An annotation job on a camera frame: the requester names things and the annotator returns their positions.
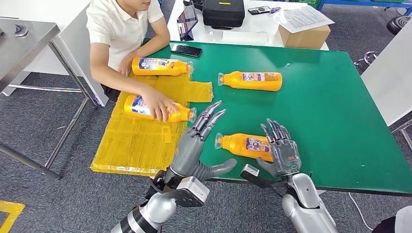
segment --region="white cable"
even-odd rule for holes
[[[363,223],[365,224],[365,226],[366,226],[368,229],[370,229],[371,231],[373,231],[373,229],[370,228],[370,227],[368,226],[368,224],[366,224],[366,221],[365,221],[365,219],[363,218],[363,214],[362,214],[361,210],[359,209],[358,204],[356,204],[356,201],[353,199],[352,195],[350,195],[350,193],[348,193],[348,194],[349,194],[349,197],[352,199],[353,203],[355,204],[356,208],[358,209],[358,212],[359,212],[359,214],[360,214],[360,217],[362,218],[362,221],[363,221]]]

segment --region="gray carpet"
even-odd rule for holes
[[[172,4],[171,0],[164,1],[162,9],[166,16],[170,15]],[[352,58],[367,50],[382,50],[393,37],[386,31],[385,24],[397,16],[394,9],[383,12],[382,8],[326,5],[323,12],[336,22],[331,26],[332,33],[327,41],[330,49],[346,50]],[[38,73],[32,73],[24,84],[74,87],[65,76]],[[68,123],[81,101],[82,95],[78,93],[17,90],[11,97],[1,95],[0,141],[45,163],[64,131],[58,128]],[[90,104],[86,106],[52,166],[63,175],[60,181],[51,181],[0,153],[0,200],[26,205],[11,232],[107,232],[133,206],[143,202],[148,188],[146,178],[96,173],[88,168],[113,107],[113,103],[97,109],[91,108]],[[405,140],[400,134],[395,138],[411,162],[412,152]],[[205,183],[210,189],[206,206],[179,208],[163,232],[296,232],[283,215],[280,199],[269,190],[246,184]],[[353,196],[371,227],[393,216],[400,208],[412,205],[412,198]],[[340,232],[370,232],[346,193],[328,191],[321,197]],[[0,222],[5,216],[0,215]]]

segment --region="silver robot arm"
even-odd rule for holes
[[[267,119],[268,128],[261,124],[270,143],[273,163],[257,158],[257,163],[274,177],[280,177],[277,183],[271,183],[259,177],[259,170],[246,165],[241,176],[261,188],[285,187],[282,197],[283,211],[292,221],[298,233],[337,233],[336,223],[320,199],[312,179],[300,173],[301,160],[296,142],[285,127],[276,121]]]
[[[229,159],[223,164],[205,166],[199,158],[203,144],[216,121],[225,114],[225,109],[215,113],[222,104],[218,101],[207,107],[180,137],[173,160],[166,171],[159,171],[150,179],[147,201],[134,208],[111,233],[156,233],[162,225],[182,207],[203,206],[209,189],[201,181],[225,174],[237,161]]]

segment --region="table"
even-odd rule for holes
[[[108,97],[104,94],[100,83],[95,81],[90,73],[90,40],[85,27],[86,9],[89,3],[90,0],[0,0],[0,18],[56,23],[60,32],[54,37],[54,44],[70,64],[74,74],[84,78],[96,102],[105,106]],[[21,84],[31,72],[69,75],[48,46],[25,67],[11,84]],[[8,87],[3,90],[3,94],[9,96],[14,89]]]
[[[412,12],[411,0],[406,0],[405,2],[384,2],[372,0],[321,0],[317,10],[321,11],[323,5],[325,4],[406,8],[406,12],[404,14],[405,16],[408,16]]]
[[[201,155],[208,166],[237,159],[236,167],[220,179],[238,182],[246,163],[259,166],[253,159],[214,149],[216,133],[263,135],[259,125],[269,117],[288,128],[298,144],[301,171],[313,172],[317,189],[412,196],[412,171],[346,52],[179,43],[203,52],[189,58],[166,47],[152,56],[192,61],[192,81],[213,82],[213,102],[223,100],[226,114]],[[278,92],[217,86],[219,72],[235,70],[279,71],[283,86]],[[190,107],[201,112],[208,105]],[[262,169],[261,174],[271,178]]]
[[[236,40],[223,40],[223,33],[227,30],[216,30],[212,29],[210,26],[203,24],[202,11],[196,9],[197,17],[199,22],[192,29],[194,41],[204,42],[204,43],[219,43],[219,44],[247,44],[247,45],[264,45],[272,47],[283,47],[282,39],[280,34],[277,33],[277,28],[279,23],[273,19],[269,14],[261,15],[251,15],[247,9],[259,7],[259,6],[269,6],[281,7],[283,10],[297,9],[302,6],[306,6],[306,3],[299,2],[282,2],[282,1],[259,1],[259,0],[244,0],[245,7],[245,18],[243,20],[243,25],[239,28],[234,28],[229,30],[230,32],[244,32],[244,33],[260,33],[265,32],[268,35],[268,42],[265,44],[256,44],[254,42],[248,41],[236,41]],[[183,12],[185,6],[182,0],[176,0],[173,5],[172,13],[168,22],[168,29],[170,32],[170,38],[174,41],[180,41],[179,31],[177,29],[177,18]],[[326,43],[323,44],[321,50],[329,50]]]
[[[15,24],[27,26],[29,28],[27,35],[23,37],[15,37]],[[76,123],[80,113],[84,109],[87,101],[91,100],[94,106],[96,106],[96,103],[86,91],[79,78],[74,74],[73,69],[68,64],[65,57],[62,56],[59,48],[55,45],[54,38],[60,32],[55,23],[24,21],[17,19],[0,19],[0,28],[4,32],[4,34],[0,36],[0,91],[3,91],[29,63],[47,45],[49,45],[50,49],[53,51],[57,59],[61,62],[67,73],[73,78],[79,88],[73,90],[77,92],[80,91],[85,96],[82,104],[73,116],[73,119],[67,125],[62,138],[44,166],[0,142],[0,151],[14,157],[15,159],[31,166],[51,178],[58,179],[60,176],[51,171],[49,168]],[[50,88],[50,90],[53,91],[59,91],[59,89],[60,91],[67,91],[65,88]]]

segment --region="metal frame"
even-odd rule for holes
[[[73,69],[70,67],[69,63],[67,60],[63,57],[61,51],[58,49],[58,47],[55,45],[53,42],[55,36],[60,32],[58,29],[57,25],[54,24],[53,27],[51,27],[50,31],[46,34],[45,37],[43,37],[39,43],[36,44],[34,48],[32,48],[31,52],[29,54],[26,54],[22,60],[20,61],[19,64],[16,66],[12,67],[8,73],[5,74],[5,76],[2,78],[3,82],[1,83],[1,90],[5,88],[5,84],[7,85],[10,83],[15,76],[17,76],[24,67],[26,67],[33,58],[35,58],[38,53],[46,46],[49,45],[50,49],[53,51],[54,55],[57,57],[57,59],[60,61],[60,63],[63,65],[69,76],[74,80],[78,88],[58,88],[58,87],[38,87],[38,86],[27,86],[27,85],[14,85],[14,84],[9,84],[9,87],[14,87],[14,88],[24,88],[24,89],[34,89],[34,90],[44,90],[44,91],[58,91],[58,92],[77,92],[77,93],[83,93],[85,96],[81,105],[77,109],[75,115],[69,122],[69,124],[66,126],[66,130],[64,131],[62,137],[60,138],[59,142],[57,143],[56,147],[54,148],[53,152],[51,153],[50,157],[47,160],[47,163],[42,166],[41,164],[37,163],[36,161],[26,157],[25,155],[21,154],[20,152],[14,150],[13,148],[9,147],[8,145],[0,142],[0,151],[8,154],[9,156],[19,160],[20,162],[34,168],[37,171],[40,171],[41,173],[53,178],[53,179],[59,179],[60,175],[51,171],[50,167],[55,160],[57,154],[59,153],[60,149],[64,145],[64,142],[66,141],[68,135],[70,134],[71,130],[73,129],[76,121],[78,120],[81,112],[83,111],[86,103],[88,100],[91,100],[91,103],[93,104],[93,107],[97,106],[97,102],[95,98],[93,98],[89,92],[85,89],[83,84],[81,83],[80,79],[75,75]]]
[[[407,122],[403,123],[401,126],[398,128],[392,130],[392,134],[400,131],[403,137],[406,140],[406,143],[408,143],[409,148],[412,150],[412,139],[409,137],[409,134],[406,132],[406,128],[412,125],[412,119],[408,120]]]
[[[379,54],[380,52],[378,51],[369,51],[365,53],[362,58],[355,61],[353,64],[356,66],[359,66],[359,62],[365,62],[366,64],[371,65],[372,62],[378,57]]]
[[[355,6],[380,6],[380,7],[398,7],[406,8],[406,13],[404,16],[408,16],[412,13],[412,3],[409,2],[383,2],[383,1],[371,1],[371,0],[360,0],[360,1],[351,1],[351,0],[321,0],[317,8],[318,11],[321,11],[323,5],[325,4],[336,4],[336,5],[355,5]]]

